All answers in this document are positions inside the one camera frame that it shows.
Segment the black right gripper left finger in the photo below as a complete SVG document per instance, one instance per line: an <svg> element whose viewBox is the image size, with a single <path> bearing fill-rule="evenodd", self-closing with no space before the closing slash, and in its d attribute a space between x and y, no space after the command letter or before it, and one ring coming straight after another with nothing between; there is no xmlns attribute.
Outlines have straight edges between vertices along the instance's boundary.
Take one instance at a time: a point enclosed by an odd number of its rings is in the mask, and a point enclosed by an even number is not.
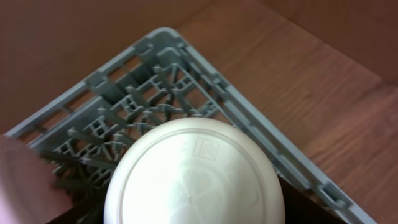
<svg viewBox="0 0 398 224"><path fill-rule="evenodd" d="M104 202L82 202L46 224L102 224Z"/></svg>

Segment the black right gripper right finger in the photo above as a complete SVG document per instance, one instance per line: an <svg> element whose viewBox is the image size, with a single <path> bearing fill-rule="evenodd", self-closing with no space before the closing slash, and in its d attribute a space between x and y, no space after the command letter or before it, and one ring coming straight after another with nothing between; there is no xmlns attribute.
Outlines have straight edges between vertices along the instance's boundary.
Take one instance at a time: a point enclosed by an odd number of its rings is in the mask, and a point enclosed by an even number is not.
<svg viewBox="0 0 398 224"><path fill-rule="evenodd" d="M346 224L278 177L285 205L286 224Z"/></svg>

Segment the translucent plastic cup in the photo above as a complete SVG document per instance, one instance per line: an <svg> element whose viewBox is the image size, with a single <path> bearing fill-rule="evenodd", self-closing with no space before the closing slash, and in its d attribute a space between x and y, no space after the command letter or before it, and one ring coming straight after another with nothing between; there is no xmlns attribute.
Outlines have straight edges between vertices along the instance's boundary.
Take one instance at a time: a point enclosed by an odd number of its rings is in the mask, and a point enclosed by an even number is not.
<svg viewBox="0 0 398 224"><path fill-rule="evenodd" d="M104 222L278 224L284 196L262 149L232 125L182 118L140 137L111 178Z"/></svg>

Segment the grey plastic dishwasher rack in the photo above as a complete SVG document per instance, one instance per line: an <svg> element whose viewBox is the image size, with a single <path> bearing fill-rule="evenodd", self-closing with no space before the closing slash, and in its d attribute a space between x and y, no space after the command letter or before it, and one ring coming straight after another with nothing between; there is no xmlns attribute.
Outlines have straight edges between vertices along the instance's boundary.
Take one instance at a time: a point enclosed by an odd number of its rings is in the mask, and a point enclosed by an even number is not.
<svg viewBox="0 0 398 224"><path fill-rule="evenodd" d="M277 174L347 223L372 218L177 31L158 28L7 132L55 166L55 185L98 202L123 153L175 118L224 117L253 138Z"/></svg>

